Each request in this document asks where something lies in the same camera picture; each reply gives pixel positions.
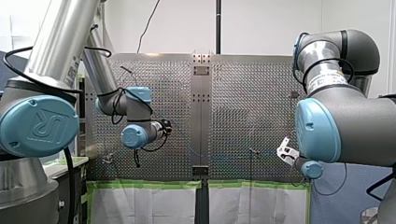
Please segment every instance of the green tape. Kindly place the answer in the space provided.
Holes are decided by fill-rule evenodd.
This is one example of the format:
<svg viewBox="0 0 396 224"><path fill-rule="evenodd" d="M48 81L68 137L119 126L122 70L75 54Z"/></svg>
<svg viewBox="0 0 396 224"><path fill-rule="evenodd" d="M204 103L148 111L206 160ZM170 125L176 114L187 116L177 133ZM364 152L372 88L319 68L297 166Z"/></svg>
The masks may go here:
<svg viewBox="0 0 396 224"><path fill-rule="evenodd" d="M88 201L87 201L87 206L88 206L88 208L87 208L87 213L88 213L88 217L87 217L87 221L88 221L88 223L89 224L91 224L91 217L92 217L92 214L91 214L91 212L92 212L92 197L93 197L93 188L90 188L89 187L89 184L87 183L87 199L88 199Z"/></svg>
<svg viewBox="0 0 396 224"><path fill-rule="evenodd" d="M238 189L242 187L254 187L263 189L310 189L309 185L294 187L292 184L277 183L272 181L248 181L248 180L209 180L210 189Z"/></svg>
<svg viewBox="0 0 396 224"><path fill-rule="evenodd" d="M199 189L201 181L146 181L117 179L111 181L89 181L91 189Z"/></svg>
<svg viewBox="0 0 396 224"><path fill-rule="evenodd" d="M85 193L84 195L81 195L81 204L83 204L87 201L88 201L88 194Z"/></svg>

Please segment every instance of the perforated metal panel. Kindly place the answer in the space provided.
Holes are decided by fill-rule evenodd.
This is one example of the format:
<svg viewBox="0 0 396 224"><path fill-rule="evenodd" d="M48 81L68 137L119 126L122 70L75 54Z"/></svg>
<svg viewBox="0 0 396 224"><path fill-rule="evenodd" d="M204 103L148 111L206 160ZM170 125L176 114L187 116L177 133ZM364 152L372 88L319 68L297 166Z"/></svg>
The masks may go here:
<svg viewBox="0 0 396 224"><path fill-rule="evenodd" d="M134 165L134 153L120 141L126 118L113 125L109 116L94 109L95 93L87 90L87 154L89 179L191 179L191 55L135 55L112 57L115 77L122 87L149 86L152 90L153 119L171 120L174 130L167 143L156 152L139 151L140 168ZM134 72L134 76L120 66ZM155 148L162 141L150 144Z"/></svg>
<svg viewBox="0 0 396 224"><path fill-rule="evenodd" d="M110 117L95 112L95 93L88 86L89 178L183 180L191 179L193 164L208 164L213 179L301 179L276 156L285 136L291 136L290 145L296 147L294 107L304 96L291 75L291 57L210 55L210 63L205 62L210 72L204 76L194 74L199 66L194 59L192 55L113 56L119 84L151 87L154 118L170 119L174 131L163 149L140 152L142 166L136 168L132 150L120 142L126 121L112 125ZM121 70L121 65L135 76ZM291 98L293 91L300 97ZM251 150L260 153L252 156Z"/></svg>
<svg viewBox="0 0 396 224"><path fill-rule="evenodd" d="M213 56L210 178L300 178L276 149L294 135L294 108L301 97L292 99L291 92L303 95L301 89L291 75L291 57Z"/></svg>

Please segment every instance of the black cable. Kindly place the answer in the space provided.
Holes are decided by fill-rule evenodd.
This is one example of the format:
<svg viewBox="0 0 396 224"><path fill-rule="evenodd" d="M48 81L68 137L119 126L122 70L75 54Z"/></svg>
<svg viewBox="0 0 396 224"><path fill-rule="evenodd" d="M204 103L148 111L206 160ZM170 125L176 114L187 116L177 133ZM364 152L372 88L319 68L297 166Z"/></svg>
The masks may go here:
<svg viewBox="0 0 396 224"><path fill-rule="evenodd" d="M76 184L73 160L69 151L69 147L64 149L64 157L66 158L67 172L69 173L69 215L67 218L67 224L73 224L76 203Z"/></svg>
<svg viewBox="0 0 396 224"><path fill-rule="evenodd" d="M128 89L119 88L119 90L120 90L119 95L118 95L116 98L114 98L114 101L113 101L113 112L112 112L112 114L111 114L111 123L112 123L112 124L119 124L119 123L122 121L122 119L123 119L123 116L121 116L120 119L118 119L118 120L115 120L115 117L116 117L116 116L120 116L120 113L117 111L117 107L118 107L119 104L120 104L120 99L121 99L122 95L124 95L125 92L127 92L127 91L128 91L128 93L130 93L134 98L136 98L140 103L142 103L142 104L144 104L145 106L147 106L148 109L149 109L149 111L150 111L150 115L152 115L153 110L152 110L151 106L150 106L148 103L146 103L144 100L142 100L142 98L140 98L139 96L137 96L137 95L134 94L133 92L129 91Z"/></svg>
<svg viewBox="0 0 396 224"><path fill-rule="evenodd" d="M378 187L384 185L385 183L387 183L388 181L390 181L393 177L395 177L395 174L392 172L390 175L387 175L386 177L384 177L383 179L379 180L378 182L376 182L375 184L373 184L372 186L370 186L370 188L368 188L366 190L366 193L370 196L372 196L373 198L379 200L380 202L382 202L382 199L378 196L376 196L375 194L373 194L373 190L377 189Z"/></svg>
<svg viewBox="0 0 396 224"><path fill-rule="evenodd" d="M293 77L294 77L294 79L296 79L296 81L298 82L298 83L300 83L300 84L302 84L303 85L303 82L302 81L300 81L300 79L298 79L297 78L297 74L296 74L296 71L297 71L297 60L298 60L298 57L297 57L297 54L298 54L298 52L299 52L299 50L300 50L300 43L301 43L301 40L303 39L303 37L305 36L305 35L309 35L309 33L306 33L306 32L304 32L304 33L301 33L299 36L298 36L298 38L297 38L297 41L296 41L296 43L295 43L295 45L294 45L294 52L293 52Z"/></svg>
<svg viewBox="0 0 396 224"><path fill-rule="evenodd" d="M296 163L297 163L297 160L300 159L300 157L297 157L297 158L294 159L294 157L292 157L291 155L286 155L286 156L288 156L289 158L291 158L291 159L294 160L294 163L293 163L293 165L291 166L290 171L289 171L289 173L290 173L290 183L291 183L295 188L300 187L300 186L304 183L305 177L303 176L303 178L301 179L301 181L300 181L298 184L295 184L295 183L293 182L293 180L292 180L292 177L291 177L291 173L292 173L293 169L297 170Z"/></svg>
<svg viewBox="0 0 396 224"><path fill-rule="evenodd" d="M113 101L113 112L111 113L111 123L114 124L114 125L119 124L122 121L122 119L123 119L123 116L120 116L120 113L117 112L117 107L120 104L120 99L121 99L122 95L125 94L125 89L119 88L119 90L120 90L120 93L117 95L116 98L114 98L114 101ZM116 116L120 116L120 119L118 119L117 121L115 121L115 117Z"/></svg>
<svg viewBox="0 0 396 224"><path fill-rule="evenodd" d="M56 90L59 90L59 91L70 92L70 93L78 93L78 94L81 94L81 93L82 93L81 90L68 90L68 89L63 89L63 88L59 88L59 87L53 87L53 86L50 86L50 85L48 85L48 84L46 84L46 83L44 83L44 82L41 82L41 81L36 80L36 79L34 79L34 78L32 78L32 77L29 77L29 76L27 76L26 74L24 74L23 72L21 72L20 70L18 70L16 67L14 67L14 66L8 61L8 57L10 57L10 56L12 56L12 55L14 55L14 54L17 54L17 53L21 53L21 52L25 52L25 51L27 51L27 50L31 50L31 49L33 49L33 47L27 47L27 48L22 48L22 49L14 49L14 50L11 50L11 51L7 52L7 53L4 55L4 57L3 57L3 63L4 63L4 65L5 65L9 70L11 70L12 72L14 72L15 74L17 74L17 75L19 75L19 76L21 76L21 77L24 77L24 78L26 78L27 80L29 80L29 81L31 81L31 82L37 84L37 85L43 86L43 87L45 87L45 88L53 88L53 89L56 89Z"/></svg>
<svg viewBox="0 0 396 224"><path fill-rule="evenodd" d="M84 48L85 48L85 49L93 49L93 50L101 50L101 51L104 51L104 52L107 53L107 55L106 55L107 58L109 58L109 57L111 57L111 55L113 55L113 53L111 53L111 51L110 51L109 49L95 48L95 47L88 47L88 46L85 46Z"/></svg>
<svg viewBox="0 0 396 224"><path fill-rule="evenodd" d="M130 69L126 68L125 66L120 66L121 69L123 69L125 72L129 73L134 78L134 84L137 86L137 76L132 72Z"/></svg>
<svg viewBox="0 0 396 224"><path fill-rule="evenodd" d="M149 109L149 111L150 111L150 115L152 115L153 110L152 110L151 106L150 106L148 103L146 103L144 100L142 100L142 98L140 98L139 96L137 96L136 94L134 94L134 93L131 92L130 90L128 90L128 89L124 89L124 90L128 91L128 93L131 94L134 98L136 98L140 103L142 103L142 104L144 104L146 107L148 107L148 109Z"/></svg>
<svg viewBox="0 0 396 224"><path fill-rule="evenodd" d="M90 32L92 32L92 30L94 30L94 29L96 29L96 28L98 28L98 27L99 27L98 24L94 24L94 25L91 27Z"/></svg>
<svg viewBox="0 0 396 224"><path fill-rule="evenodd" d="M139 46L137 47L137 53L139 53L139 51L140 51L140 47L142 46L143 36L146 34L146 31L147 31L148 28L149 28L149 23L151 22L152 16L154 16L155 10L157 10L158 4L160 4L160 0L158 0L157 3L155 4L155 7L154 7L154 9L152 10L151 15L150 15L149 18L148 18L148 23L146 24L145 31L143 31L142 35L140 36L140 39L139 39Z"/></svg>
<svg viewBox="0 0 396 224"><path fill-rule="evenodd" d="M134 164L136 164L136 168L140 167L140 160L139 160L139 154L137 152L138 150L134 150Z"/></svg>
<svg viewBox="0 0 396 224"><path fill-rule="evenodd" d="M342 187L345 185L345 183L347 182L347 164L346 164L346 163L344 163L344 167L345 167L346 174L345 174L345 176L344 176L343 183L340 185L340 187L339 187L337 190L335 190L335 191L332 192L332 193L322 193L322 192L318 191L317 186L316 186L316 184L315 184L315 180L313 181L314 189L315 189L315 191L317 192L318 195L321 195L321 196L333 196L334 194L338 193L338 191L341 190L341 188L342 188Z"/></svg>
<svg viewBox="0 0 396 224"><path fill-rule="evenodd" d="M144 151L147 151L147 152L155 152L155 151L159 150L160 148L162 148L163 145L165 145L166 140L168 140L168 134L165 134L165 138L163 140L163 143L159 147L156 147L155 149L146 149L144 147L141 147L141 149L144 150Z"/></svg>
<svg viewBox="0 0 396 224"><path fill-rule="evenodd" d="M353 67L352 63L350 63L349 61L347 61L347 60L345 60L345 59L341 59L341 58L328 58L328 59L321 59L321 60L318 60L318 61L312 63L312 64L305 70L305 72L304 72L303 83L302 83L302 85L303 85L303 88L304 88L305 93L306 93L306 83L305 83L305 80L306 80L306 77L308 76L308 73L309 73L315 66L317 66L318 64L325 63L325 62L327 62L327 61L338 61L338 62L346 63L346 64L349 66L349 68L350 68L350 77L349 77L349 79L348 79L347 82L350 82L350 81L352 80L352 78L355 76L355 67Z"/></svg>

